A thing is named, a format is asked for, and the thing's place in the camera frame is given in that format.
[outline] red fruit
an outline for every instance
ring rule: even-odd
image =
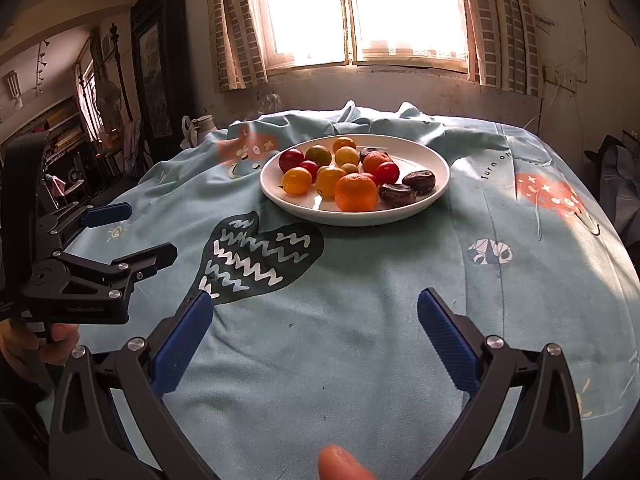
[[[400,168],[394,162],[383,162],[376,168],[374,180],[376,184],[395,184],[400,177]]]
[[[278,166],[282,173],[287,173],[291,168],[299,166],[300,162],[305,160],[305,154],[296,148],[289,148],[282,152],[278,158]]]
[[[361,174],[363,174],[364,176],[368,176],[371,180],[373,180],[373,182],[376,181],[376,178],[370,173],[361,173]]]
[[[311,177],[313,178],[313,182],[316,181],[316,173],[318,172],[318,165],[312,160],[303,160],[298,164],[298,168],[305,168],[309,173],[311,173]]]

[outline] blue gripper pad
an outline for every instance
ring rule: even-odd
[[[418,296],[418,320],[456,388],[473,397],[480,387],[478,358],[428,289]]]
[[[158,399],[178,387],[212,320],[211,296],[201,292],[151,363],[151,389]]]
[[[127,220],[133,213],[133,209],[127,202],[109,204],[102,207],[88,209],[82,217],[84,227],[98,227],[98,225],[113,224]]]

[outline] plate rim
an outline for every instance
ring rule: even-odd
[[[267,167],[267,164],[273,164],[274,162],[272,162],[272,160],[274,160],[277,156],[280,155],[280,153],[286,151],[286,150],[290,150],[291,148],[296,148],[298,146],[301,146],[302,144],[306,144],[308,142],[311,142],[313,140],[317,140],[317,139],[331,139],[331,138],[339,138],[339,137],[349,137],[349,136],[344,136],[344,135],[338,135],[338,136],[326,136],[326,137],[316,137],[315,139],[309,139],[309,140],[304,140],[303,142],[299,142],[293,146],[289,146],[288,148],[286,148],[285,150],[280,150],[278,151],[278,153],[274,156],[272,156],[270,158],[270,160],[267,161],[267,164],[265,164],[262,169],[260,170],[260,188],[262,189],[262,192],[272,201],[275,202],[276,204],[278,204],[278,202],[284,202],[287,204],[287,207],[291,207],[294,210],[301,210],[301,211],[305,211],[307,212],[307,214],[309,212],[311,212],[313,215],[320,215],[320,216],[325,216],[327,218],[366,218],[367,216],[370,216],[371,214],[375,214],[376,218],[384,218],[385,216],[394,216],[397,215],[399,212],[406,212],[412,208],[417,208],[418,205],[421,205],[421,202],[424,202],[428,199],[431,199],[430,202],[427,202],[427,204],[425,205],[425,207],[431,205],[431,203],[435,202],[439,197],[441,197],[443,195],[443,193],[447,190],[447,188],[449,187],[449,181],[451,180],[451,168],[449,167],[449,165],[447,164],[447,161],[444,159],[444,157],[442,155],[440,155],[436,150],[434,150],[433,148],[430,148],[429,146],[425,146],[424,144],[420,144],[420,142],[415,142],[414,140],[409,140],[409,139],[404,139],[403,137],[395,137],[395,136],[390,136],[390,135],[379,135],[379,134],[351,134],[351,136],[355,137],[355,136],[368,136],[368,137],[384,137],[386,139],[399,139],[399,140],[403,140],[404,142],[410,142],[411,144],[415,144],[416,146],[420,146],[421,148],[427,149],[430,152],[433,152],[439,159],[440,161],[443,163],[444,167],[447,169],[447,177],[445,179],[444,184],[442,185],[442,187],[437,190],[435,193],[431,194],[431,195],[427,195],[424,199],[420,200],[419,202],[414,202],[412,204],[408,204],[408,205],[403,205],[401,207],[394,207],[391,209],[383,209],[382,211],[361,211],[361,212],[346,212],[346,211],[325,211],[325,210],[319,210],[319,209],[311,209],[308,207],[304,207],[298,204],[294,204],[291,202],[287,202],[286,200],[281,199],[279,196],[274,195],[265,185],[264,183],[264,170]]]

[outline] silver bolt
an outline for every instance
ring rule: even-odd
[[[562,353],[562,349],[560,348],[560,345],[557,345],[556,343],[549,343],[546,346],[546,351],[553,356],[559,356]]]
[[[134,337],[132,339],[129,339],[129,341],[127,341],[127,348],[132,352],[135,352],[137,350],[140,350],[141,348],[144,348],[145,344],[146,344],[146,341],[144,340],[144,338]]]
[[[85,353],[86,353],[86,348],[82,345],[78,345],[71,351],[71,356],[78,359],[82,357]]]
[[[498,350],[504,346],[504,339],[497,335],[491,335],[486,339],[486,343],[490,348]]]

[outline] light blue tablecloth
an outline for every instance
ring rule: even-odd
[[[260,167],[277,150],[350,133],[432,147],[451,166],[450,189],[412,218],[369,228],[309,224],[262,194]],[[396,113],[353,102],[283,112],[210,134],[118,200],[132,217],[85,230],[72,252],[109,262],[169,241],[178,260],[136,286],[128,324],[83,326],[81,342],[93,352],[119,348],[210,285],[214,322],[164,402],[224,480],[314,478],[317,453],[332,442],[381,480],[410,478],[464,402],[418,325],[415,302],[427,286],[513,347],[562,345],[585,470],[638,402],[631,262],[583,184],[520,128],[409,104]],[[153,463],[116,399],[134,447]],[[497,449],[508,416],[479,462]]]

